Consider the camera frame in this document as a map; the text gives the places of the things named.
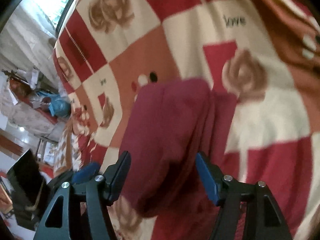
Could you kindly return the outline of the brown white checkered blanket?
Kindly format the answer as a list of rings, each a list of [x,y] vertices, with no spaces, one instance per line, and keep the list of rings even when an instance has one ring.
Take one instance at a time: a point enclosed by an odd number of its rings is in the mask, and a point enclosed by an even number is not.
[[[82,167],[78,136],[73,131],[73,121],[69,119],[62,131],[54,152],[53,176],[63,172],[78,171]]]

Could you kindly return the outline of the maroon long-sleeve sweater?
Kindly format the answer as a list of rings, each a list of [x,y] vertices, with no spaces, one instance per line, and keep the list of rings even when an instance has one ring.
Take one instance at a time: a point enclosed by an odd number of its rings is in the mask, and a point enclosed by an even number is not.
[[[131,168],[116,205],[129,239],[208,239],[217,208],[195,166],[198,152],[237,177],[239,158],[226,154],[237,99],[190,79],[141,89],[121,150]]]

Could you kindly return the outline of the blue plastic bag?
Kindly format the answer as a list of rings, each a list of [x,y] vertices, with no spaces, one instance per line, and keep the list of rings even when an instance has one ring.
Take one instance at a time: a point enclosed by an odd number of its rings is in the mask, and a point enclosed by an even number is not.
[[[59,94],[50,94],[39,91],[40,109],[51,114],[51,116],[66,118],[71,114],[71,104],[65,101]]]

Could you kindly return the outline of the red wooden chair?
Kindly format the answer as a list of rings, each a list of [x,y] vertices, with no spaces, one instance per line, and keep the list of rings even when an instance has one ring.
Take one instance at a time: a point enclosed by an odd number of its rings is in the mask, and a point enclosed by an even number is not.
[[[36,82],[28,82],[24,74],[18,74],[18,71],[2,70],[9,81],[9,89],[18,102],[23,102],[39,112],[52,124],[57,124],[58,119],[52,116],[49,110],[49,103],[42,103],[42,99],[50,95],[57,95],[58,90],[49,84],[49,80],[38,69],[33,69],[31,77],[36,73]]]

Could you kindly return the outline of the red cream patchwork blanket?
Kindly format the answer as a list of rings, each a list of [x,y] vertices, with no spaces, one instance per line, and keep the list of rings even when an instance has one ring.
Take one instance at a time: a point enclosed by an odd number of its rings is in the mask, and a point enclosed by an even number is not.
[[[226,154],[264,181],[293,239],[319,239],[319,25],[301,0],[76,0],[53,60],[82,167],[105,170],[147,85],[236,97]]]

